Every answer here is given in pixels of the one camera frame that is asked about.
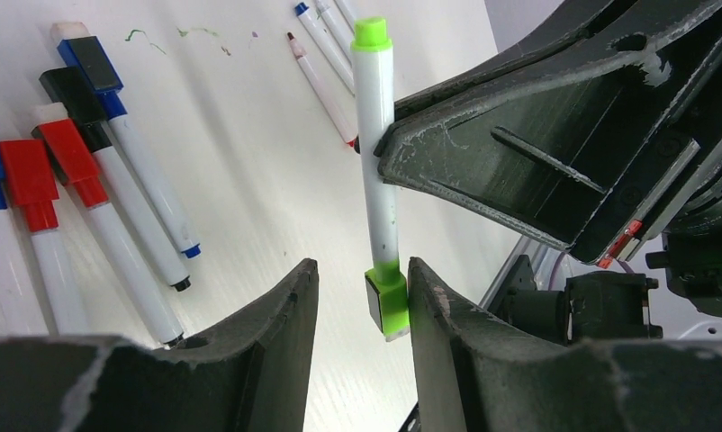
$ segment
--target white table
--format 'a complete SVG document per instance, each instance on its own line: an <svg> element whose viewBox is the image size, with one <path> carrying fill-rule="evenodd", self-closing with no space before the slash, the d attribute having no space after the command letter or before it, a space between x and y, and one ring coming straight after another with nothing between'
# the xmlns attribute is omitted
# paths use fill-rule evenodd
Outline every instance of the white table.
<svg viewBox="0 0 722 432"><path fill-rule="evenodd" d="M407 338L386 344L369 318L362 273L371 257L359 160L342 146L295 64L286 32L306 46L355 119L353 100L293 6L0 0L0 140L26 138L20 133L32 128L28 110L49 102L37 78L63 66L49 39L51 24L84 22L120 73L122 100L202 238L203 254L188 262L193 287L163 290L186 335L253 301L302 258L315 258L320 307L305 430L393 431L416 400L411 344ZM371 0L357 8L388 18L398 97L495 54L483 0ZM197 28L214 34L181 37L178 30ZM145 33L126 41L133 29ZM60 223L95 329L154 347L136 311L122 302L119 281L78 208L60 192ZM423 257L476 302L518 238L424 194L402 191L399 208L402 262Z"/></svg>

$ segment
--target screw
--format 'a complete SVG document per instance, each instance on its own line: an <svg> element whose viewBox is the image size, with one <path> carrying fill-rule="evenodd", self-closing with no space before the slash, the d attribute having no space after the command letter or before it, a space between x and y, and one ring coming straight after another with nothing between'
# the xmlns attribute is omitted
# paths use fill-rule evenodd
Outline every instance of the screw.
<svg viewBox="0 0 722 432"><path fill-rule="evenodd" d="M625 205L635 205L642 201L642 193L634 186L629 186L621 193L621 201Z"/></svg>
<svg viewBox="0 0 722 432"><path fill-rule="evenodd" d="M679 153L681 143L676 138L663 139L658 142L658 154L661 156L674 156Z"/></svg>

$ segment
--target marker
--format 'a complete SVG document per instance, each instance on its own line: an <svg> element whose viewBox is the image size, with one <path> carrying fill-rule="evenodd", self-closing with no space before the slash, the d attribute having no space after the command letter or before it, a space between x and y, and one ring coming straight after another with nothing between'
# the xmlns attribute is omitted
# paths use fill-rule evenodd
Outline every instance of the marker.
<svg viewBox="0 0 722 432"><path fill-rule="evenodd" d="M313 41L316 42L321 52L324 53L324 57L329 60L335 72L337 72L340 79L342 79L342 82L345 83L345 87L350 90L351 94L354 93L353 72L350 70L350 63L348 63L347 58L345 58L342 52L337 49L337 45L332 42L329 35L319 27L316 20L308 13L309 10L310 8L306 6L305 3L299 3L294 7L294 12L297 14L297 18L302 23L302 26L311 34Z"/></svg>
<svg viewBox="0 0 722 432"><path fill-rule="evenodd" d="M353 32L347 27L345 20L340 18L334 8L323 0L316 0L316 9L319 10L321 19L329 27L329 31L332 32L339 47L342 48L345 57L351 60L353 56L350 54L350 44L353 43Z"/></svg>
<svg viewBox="0 0 722 432"><path fill-rule="evenodd" d="M131 118L117 96L122 89L122 81L117 76L101 43L95 36L91 36L81 22L54 24L51 36L58 44L59 55L67 66L80 68L86 76L91 92L98 97L106 111L109 126L176 248L187 258L196 257L201 249L192 223L186 216L176 191L162 172L157 158L131 125Z"/></svg>
<svg viewBox="0 0 722 432"><path fill-rule="evenodd" d="M0 304L14 336L48 335L38 297L16 237L14 221L6 204L1 180L5 171L0 158Z"/></svg>
<svg viewBox="0 0 722 432"><path fill-rule="evenodd" d="M61 183L75 188L103 241L104 253L115 270L124 276L127 293L149 332L165 345L177 345L184 338L184 329L162 297L138 247L109 202L98 179L98 165L88 153L77 126L67 117L64 105L52 103L36 107L33 115L38 124L33 136L41 137L48 145Z"/></svg>
<svg viewBox="0 0 722 432"><path fill-rule="evenodd" d="M384 18L356 22L353 41L356 111L366 217L374 268L365 273L369 311L388 341L409 332L406 279L398 259L395 186L377 172L375 147L393 123L393 42Z"/></svg>
<svg viewBox="0 0 722 432"><path fill-rule="evenodd" d="M83 296L59 232L53 202L59 198L43 141L0 141L8 189L22 209L60 335L90 333Z"/></svg>
<svg viewBox="0 0 722 432"><path fill-rule="evenodd" d="M287 33L287 38L289 39L290 48L292 49L294 58L297 60L297 64L300 65L300 69L305 77L308 78L308 82L311 83L313 91L319 97L321 104L324 105L324 109L327 110L332 122L335 123L335 128L337 128L339 136L342 137L342 140L346 144L353 147L356 136L350 131L350 125L347 123L345 114L343 114L337 103L335 103L324 81L319 77L319 74L316 73L316 69L314 69L311 62L308 61L308 54L305 52L305 48L302 47L300 42L298 42L291 33Z"/></svg>
<svg viewBox="0 0 722 432"><path fill-rule="evenodd" d="M136 228L140 241L163 281L181 292L191 286L189 272L159 220L144 199L128 167L104 132L106 112L90 92L86 78L77 67L49 70L41 76L51 100L62 102L75 122L88 150L104 172L107 183Z"/></svg>
<svg viewBox="0 0 722 432"><path fill-rule="evenodd" d="M358 13L356 8L350 3L350 0L335 0L338 4L339 10L342 12L342 16L345 17L345 21L350 24L353 31L356 30L356 21L358 21Z"/></svg>

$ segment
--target green end plug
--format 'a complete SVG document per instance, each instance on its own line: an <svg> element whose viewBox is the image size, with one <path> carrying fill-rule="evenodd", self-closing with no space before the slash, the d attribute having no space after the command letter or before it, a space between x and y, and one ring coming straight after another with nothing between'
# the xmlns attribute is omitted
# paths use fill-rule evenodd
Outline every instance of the green end plug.
<svg viewBox="0 0 722 432"><path fill-rule="evenodd" d="M364 274L369 313L388 342L409 333L409 295L398 260Z"/></svg>
<svg viewBox="0 0 722 432"><path fill-rule="evenodd" d="M356 51L377 52L393 47L393 41L387 37L387 22L376 16L356 21L356 39L350 44Z"/></svg>

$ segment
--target green ink mark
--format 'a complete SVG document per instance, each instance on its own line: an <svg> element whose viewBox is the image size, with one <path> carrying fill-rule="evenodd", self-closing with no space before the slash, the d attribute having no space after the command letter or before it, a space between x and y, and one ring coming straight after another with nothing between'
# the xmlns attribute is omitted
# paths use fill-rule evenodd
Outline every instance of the green ink mark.
<svg viewBox="0 0 722 432"><path fill-rule="evenodd" d="M217 31L212 31L212 30L209 30L209 29L205 29L204 27L192 27L191 29L186 30L186 31L183 31L183 30L181 30L181 29L179 29L179 28L176 27L176 30L178 30L178 36L180 36L180 37L182 37L182 38L185 38L185 37L188 36L188 34L191 33L191 32L205 32L205 33L207 33L207 34L209 34L209 35L211 35L211 36L214 36L214 37L216 37L216 38L217 38L218 36L221 36L220 34L218 34Z"/></svg>
<svg viewBox="0 0 722 432"><path fill-rule="evenodd" d="M132 40L133 40L133 36L134 36L136 33L143 34L144 37L147 38L147 42L149 43L149 46L150 46L150 47L156 48L157 50L159 50L159 52L167 55L167 53L165 52L165 50L164 50L164 49L161 49L161 48L159 47L159 45L157 45L156 43L153 43L153 42L149 39L148 34L146 34L146 32L143 31L143 30L140 30L140 29L133 29L133 30L131 30L131 32L128 34L128 37L125 38L125 41L126 41L126 42L132 41Z"/></svg>
<svg viewBox="0 0 722 432"><path fill-rule="evenodd" d="M131 39L133 39L133 35L136 34L136 33L141 33L141 34L143 34L144 36L146 36L146 32L145 32L145 31L139 30L139 29L133 29L133 30L131 30L131 33L128 34L128 37L125 38L125 41L126 41L126 42L130 42Z"/></svg>

